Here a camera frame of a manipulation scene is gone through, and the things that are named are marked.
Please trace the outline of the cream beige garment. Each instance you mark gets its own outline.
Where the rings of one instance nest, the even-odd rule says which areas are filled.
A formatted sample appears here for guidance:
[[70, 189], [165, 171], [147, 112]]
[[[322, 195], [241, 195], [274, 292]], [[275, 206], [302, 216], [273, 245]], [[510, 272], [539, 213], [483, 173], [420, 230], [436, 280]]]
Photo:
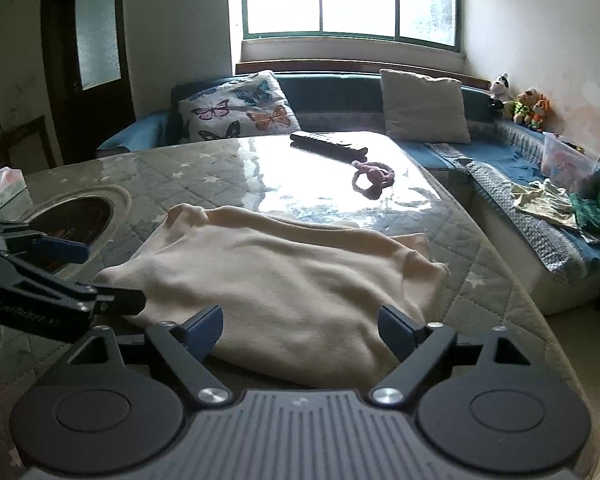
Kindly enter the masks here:
[[179, 204], [128, 261], [96, 280], [145, 294], [138, 326], [220, 307], [219, 360], [313, 388], [366, 390], [398, 362], [378, 335], [380, 308], [422, 322], [448, 274], [420, 233], [388, 237]]

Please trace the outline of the green patterned clothes pile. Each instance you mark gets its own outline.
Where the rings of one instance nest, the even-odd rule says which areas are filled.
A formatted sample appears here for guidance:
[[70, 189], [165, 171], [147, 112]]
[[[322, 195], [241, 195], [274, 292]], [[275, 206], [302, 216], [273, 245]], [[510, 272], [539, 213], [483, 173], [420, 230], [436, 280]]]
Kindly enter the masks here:
[[528, 185], [513, 183], [510, 197], [514, 208], [524, 214], [578, 233], [588, 244], [600, 245], [600, 207], [594, 200], [569, 193], [548, 179]]

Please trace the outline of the round induction cooktop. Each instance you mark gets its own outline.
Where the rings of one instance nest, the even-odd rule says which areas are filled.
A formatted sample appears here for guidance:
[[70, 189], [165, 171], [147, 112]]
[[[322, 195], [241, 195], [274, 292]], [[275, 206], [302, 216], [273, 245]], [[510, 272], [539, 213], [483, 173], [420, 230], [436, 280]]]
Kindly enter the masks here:
[[24, 260], [60, 278], [72, 278], [95, 260], [110, 238], [123, 226], [131, 205], [130, 193], [112, 184], [65, 193], [34, 206], [20, 218], [21, 222], [27, 222], [32, 229], [49, 236], [83, 243], [90, 250], [90, 256], [86, 263], [68, 263], [37, 249], [32, 256], [25, 256]]

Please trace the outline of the tissue box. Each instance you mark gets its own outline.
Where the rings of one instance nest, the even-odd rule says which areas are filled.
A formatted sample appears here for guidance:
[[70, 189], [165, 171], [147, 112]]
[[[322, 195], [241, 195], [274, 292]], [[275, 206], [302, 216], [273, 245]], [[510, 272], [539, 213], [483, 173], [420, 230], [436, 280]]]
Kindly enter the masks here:
[[0, 169], [0, 209], [27, 187], [22, 171], [9, 167]]

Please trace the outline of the blue sofa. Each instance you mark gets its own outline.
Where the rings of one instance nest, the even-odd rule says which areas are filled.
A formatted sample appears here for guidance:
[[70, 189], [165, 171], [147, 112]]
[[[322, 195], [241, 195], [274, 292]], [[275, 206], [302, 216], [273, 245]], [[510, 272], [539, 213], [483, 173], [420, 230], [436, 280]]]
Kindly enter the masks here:
[[545, 166], [547, 136], [498, 118], [484, 92], [454, 79], [385, 72], [277, 75], [181, 84], [172, 107], [115, 134], [104, 154], [201, 142], [345, 131], [390, 136], [469, 212], [545, 313], [600, 291], [600, 214], [592, 174], [577, 185]]

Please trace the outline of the black remote control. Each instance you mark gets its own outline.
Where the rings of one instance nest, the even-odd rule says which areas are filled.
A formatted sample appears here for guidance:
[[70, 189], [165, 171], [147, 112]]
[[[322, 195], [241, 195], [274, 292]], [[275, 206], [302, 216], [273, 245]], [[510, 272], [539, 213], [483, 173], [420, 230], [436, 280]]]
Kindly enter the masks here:
[[355, 148], [351, 143], [330, 140], [324, 134], [291, 133], [291, 146], [342, 162], [366, 162], [368, 148]]

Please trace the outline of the clear plastic storage box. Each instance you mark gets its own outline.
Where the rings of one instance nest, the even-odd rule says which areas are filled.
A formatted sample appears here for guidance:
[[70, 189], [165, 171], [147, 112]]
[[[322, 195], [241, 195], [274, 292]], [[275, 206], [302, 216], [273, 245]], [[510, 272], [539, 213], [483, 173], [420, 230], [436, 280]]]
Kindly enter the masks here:
[[597, 169], [597, 162], [572, 148], [561, 136], [544, 133], [540, 168], [558, 188], [570, 193], [586, 194]]

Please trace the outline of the beige plain pillow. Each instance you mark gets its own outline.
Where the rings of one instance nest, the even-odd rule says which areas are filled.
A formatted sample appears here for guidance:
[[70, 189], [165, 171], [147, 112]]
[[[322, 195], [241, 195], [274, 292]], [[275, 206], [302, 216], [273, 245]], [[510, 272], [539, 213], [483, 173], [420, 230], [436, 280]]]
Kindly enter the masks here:
[[393, 139], [422, 143], [471, 142], [462, 84], [400, 70], [381, 70], [385, 130]]

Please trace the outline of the butterfly print pillow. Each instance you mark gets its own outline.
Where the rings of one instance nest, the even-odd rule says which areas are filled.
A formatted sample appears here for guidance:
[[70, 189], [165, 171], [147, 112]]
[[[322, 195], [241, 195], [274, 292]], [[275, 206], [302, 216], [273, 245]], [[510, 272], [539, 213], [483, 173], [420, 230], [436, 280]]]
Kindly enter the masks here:
[[301, 130], [272, 70], [198, 91], [178, 102], [178, 111], [190, 142]]

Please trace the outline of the dark wooden door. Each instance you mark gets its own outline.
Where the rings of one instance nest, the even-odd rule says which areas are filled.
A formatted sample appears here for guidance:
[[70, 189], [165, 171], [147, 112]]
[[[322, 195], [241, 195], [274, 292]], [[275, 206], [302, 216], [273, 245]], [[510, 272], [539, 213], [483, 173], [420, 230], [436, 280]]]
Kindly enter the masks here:
[[123, 0], [41, 0], [41, 34], [62, 161], [84, 162], [135, 122]]

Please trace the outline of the green plush toy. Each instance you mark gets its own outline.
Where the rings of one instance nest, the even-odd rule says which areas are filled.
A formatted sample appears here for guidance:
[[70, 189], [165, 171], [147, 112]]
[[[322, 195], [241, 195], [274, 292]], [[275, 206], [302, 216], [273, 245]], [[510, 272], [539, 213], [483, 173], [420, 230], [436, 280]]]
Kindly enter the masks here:
[[538, 99], [539, 92], [535, 88], [529, 88], [518, 94], [513, 108], [513, 121], [517, 125], [528, 125], [533, 116], [533, 107]]

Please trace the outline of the orange tiger plush toy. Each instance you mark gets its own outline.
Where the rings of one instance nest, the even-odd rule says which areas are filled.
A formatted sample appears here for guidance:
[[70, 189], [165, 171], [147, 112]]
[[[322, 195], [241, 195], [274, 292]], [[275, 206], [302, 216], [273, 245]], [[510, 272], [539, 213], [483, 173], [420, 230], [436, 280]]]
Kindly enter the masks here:
[[550, 114], [550, 99], [544, 94], [539, 96], [539, 99], [532, 107], [532, 116], [528, 127], [533, 131], [542, 132], [544, 130], [544, 122]]

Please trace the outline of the cow plush toy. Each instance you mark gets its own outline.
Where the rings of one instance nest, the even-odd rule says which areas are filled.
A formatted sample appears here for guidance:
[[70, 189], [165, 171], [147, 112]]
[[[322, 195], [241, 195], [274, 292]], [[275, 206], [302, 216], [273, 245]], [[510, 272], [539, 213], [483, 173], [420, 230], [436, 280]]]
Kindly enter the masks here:
[[491, 82], [489, 91], [494, 112], [501, 118], [512, 120], [514, 116], [514, 100], [509, 94], [508, 75], [498, 75]]

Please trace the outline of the green framed window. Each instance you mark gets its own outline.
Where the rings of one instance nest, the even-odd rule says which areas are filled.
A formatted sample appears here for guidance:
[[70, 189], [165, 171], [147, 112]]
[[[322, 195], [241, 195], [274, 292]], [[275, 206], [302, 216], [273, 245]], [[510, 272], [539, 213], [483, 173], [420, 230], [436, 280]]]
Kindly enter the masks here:
[[248, 39], [334, 37], [460, 50], [460, 0], [242, 0]]

